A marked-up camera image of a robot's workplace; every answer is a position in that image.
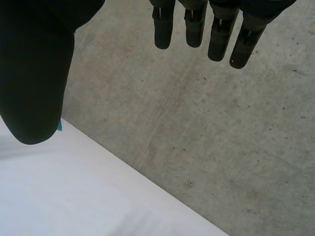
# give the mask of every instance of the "black glove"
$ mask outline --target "black glove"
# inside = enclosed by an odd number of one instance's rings
[[[24,144],[56,131],[74,32],[105,0],[0,0],[0,115]]]
[[[267,24],[296,0],[209,0],[214,13],[208,57],[221,61],[228,46],[239,9],[243,24],[237,38],[230,65],[243,68],[249,60]],[[154,6],[155,44],[160,49],[169,47],[173,29],[175,0],[150,0]],[[199,47],[204,30],[207,0],[179,0],[185,7],[186,41]]]

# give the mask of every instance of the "glove finger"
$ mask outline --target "glove finger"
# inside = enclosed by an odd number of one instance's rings
[[[156,47],[167,49],[171,43],[175,0],[150,0],[153,5]]]
[[[230,58],[232,67],[241,69],[247,64],[266,26],[295,1],[242,0],[240,2],[244,19]]]
[[[233,27],[239,12],[236,0],[209,0],[214,20],[211,29],[211,39],[208,58],[221,61],[230,41]]]
[[[197,48],[201,45],[207,11],[207,0],[179,0],[185,7],[186,42]]]

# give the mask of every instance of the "gray concrete surface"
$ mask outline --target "gray concrete surface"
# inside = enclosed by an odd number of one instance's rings
[[[107,0],[76,33],[63,117],[231,236],[315,235],[315,4],[270,24],[248,65],[154,46],[146,0]]]

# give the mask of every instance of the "white fabric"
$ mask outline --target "white fabric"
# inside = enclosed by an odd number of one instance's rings
[[[226,234],[66,121],[26,146],[0,118],[0,236]]]

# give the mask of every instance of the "white sheet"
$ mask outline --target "white sheet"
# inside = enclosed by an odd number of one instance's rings
[[[26,146],[0,118],[0,236],[227,234],[66,121]]]

